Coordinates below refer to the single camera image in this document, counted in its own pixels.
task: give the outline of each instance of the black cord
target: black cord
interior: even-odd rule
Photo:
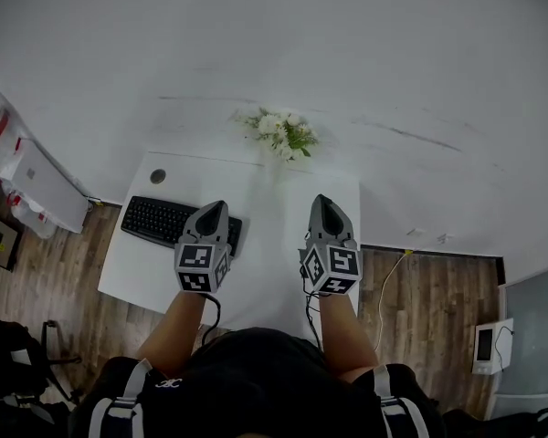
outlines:
[[[219,320],[221,319],[221,304],[219,303],[219,300],[217,300],[215,297],[210,296],[209,294],[199,294],[201,297],[206,298],[207,300],[211,300],[213,303],[216,304],[217,307],[217,319],[216,322],[211,325],[211,327],[203,333],[203,337],[201,338],[201,345],[205,345],[205,341],[207,340],[207,335],[213,331],[215,328],[217,328],[217,325],[219,324]]]
[[[317,294],[315,294],[314,292],[307,292],[306,284],[307,284],[307,280],[303,276],[302,277],[302,292],[304,292],[307,295],[307,306],[306,306],[306,309],[305,309],[305,312],[307,314],[307,320],[309,320],[309,326],[311,327],[312,334],[314,334],[314,338],[317,341],[317,347],[319,348],[319,350],[322,350],[321,340],[319,339],[319,334],[317,333],[317,330],[314,327],[314,323],[312,321],[312,315],[311,315],[311,312],[309,311],[311,309],[318,311],[316,308],[311,307],[311,300],[312,300],[313,297],[319,298],[319,296]]]
[[[497,349],[497,341],[500,340],[500,335],[501,335],[501,332],[503,331],[504,328],[506,328],[511,333],[512,336],[514,334],[514,331],[509,329],[507,326],[502,326],[501,329],[500,329],[500,332],[497,333],[497,338],[495,338],[495,344],[493,345],[493,347],[495,348],[495,351],[497,352],[497,355],[500,356],[501,371],[503,371],[503,357],[501,356],[501,352],[499,352],[498,349]]]

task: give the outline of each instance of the person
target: person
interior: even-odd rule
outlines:
[[[348,297],[320,298],[322,351],[275,329],[248,328],[191,355],[205,303],[180,292],[136,359],[107,362],[72,414],[71,438],[124,436],[114,430],[117,420],[102,420],[94,409],[105,398],[121,398],[144,359],[152,369],[138,403],[149,438],[445,436],[413,371],[380,365]],[[378,394],[380,383],[388,393]]]

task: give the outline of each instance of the black shirt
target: black shirt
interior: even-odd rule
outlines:
[[[73,413],[71,438],[88,436],[91,411],[120,397],[137,360],[111,359],[92,392]],[[430,436],[442,422],[405,365],[390,365],[392,393],[421,411]],[[149,373],[139,396],[146,437],[377,436],[385,434],[374,374],[353,384],[332,376],[308,341],[273,329],[227,333],[199,349],[179,378]]]

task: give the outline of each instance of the forearm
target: forearm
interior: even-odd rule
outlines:
[[[138,349],[137,358],[147,359],[169,378],[178,374],[191,357],[205,301],[198,294],[180,292]]]
[[[379,365],[347,296],[320,298],[322,345],[327,363],[337,375]]]

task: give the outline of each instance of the wall outlet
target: wall outlet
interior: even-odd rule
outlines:
[[[426,232],[426,230],[424,229],[419,229],[417,227],[415,227],[414,229],[412,229],[410,232],[408,232],[406,235],[410,236],[410,237],[419,237],[421,236],[422,234],[424,234]]]
[[[452,240],[453,238],[455,238],[454,235],[443,234],[437,239],[437,242],[438,242],[439,245],[444,245],[444,244],[448,243],[450,240]]]

